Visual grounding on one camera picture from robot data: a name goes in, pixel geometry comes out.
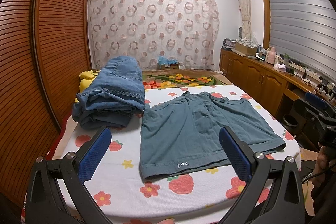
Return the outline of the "person's right hand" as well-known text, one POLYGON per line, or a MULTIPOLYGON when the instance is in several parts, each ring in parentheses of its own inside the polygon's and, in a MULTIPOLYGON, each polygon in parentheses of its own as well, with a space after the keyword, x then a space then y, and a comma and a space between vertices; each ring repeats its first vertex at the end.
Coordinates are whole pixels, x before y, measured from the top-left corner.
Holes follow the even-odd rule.
MULTIPOLYGON (((317 160, 315 163, 313 175, 323 172, 325 169, 335 164, 335 159, 331 159, 330 155, 326 153, 326 147, 322 146, 319 150, 317 160)), ((320 187, 325 181, 326 173, 315 176, 311 179, 314 187, 320 187)))

